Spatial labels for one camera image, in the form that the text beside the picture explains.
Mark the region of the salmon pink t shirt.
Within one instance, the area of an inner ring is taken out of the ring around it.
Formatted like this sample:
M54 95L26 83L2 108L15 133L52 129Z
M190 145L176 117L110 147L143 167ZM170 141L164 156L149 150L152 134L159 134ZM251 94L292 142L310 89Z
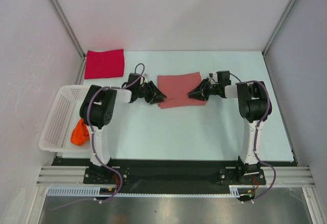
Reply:
M202 81L200 72L158 76L157 84L159 90L167 96L158 106L161 109L185 107L185 106L204 106L205 101L189 98L188 93L196 88Z

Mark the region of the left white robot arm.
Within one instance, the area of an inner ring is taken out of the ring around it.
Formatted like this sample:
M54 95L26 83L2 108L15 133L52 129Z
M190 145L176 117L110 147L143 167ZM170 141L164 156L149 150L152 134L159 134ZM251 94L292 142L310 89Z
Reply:
M144 75L130 73L122 87L91 85L80 108L80 117L89 132L91 165L96 168L95 177L102 183L109 182L113 171L106 165L111 160L107 127L112 120L117 103L130 104L143 98L149 104L158 104L167 96L148 81Z

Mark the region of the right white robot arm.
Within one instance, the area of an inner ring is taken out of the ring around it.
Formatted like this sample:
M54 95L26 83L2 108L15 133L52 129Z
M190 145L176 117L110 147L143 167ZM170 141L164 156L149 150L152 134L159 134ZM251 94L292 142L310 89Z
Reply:
M238 100L239 114L244 121L242 150L235 169L222 169L219 175L222 184L250 185L257 179L264 178L259 146L263 125L272 112L272 104L263 81L242 82L237 79L238 82L233 85L230 77L237 76L230 71L210 73L188 93L188 97L205 102L211 95Z

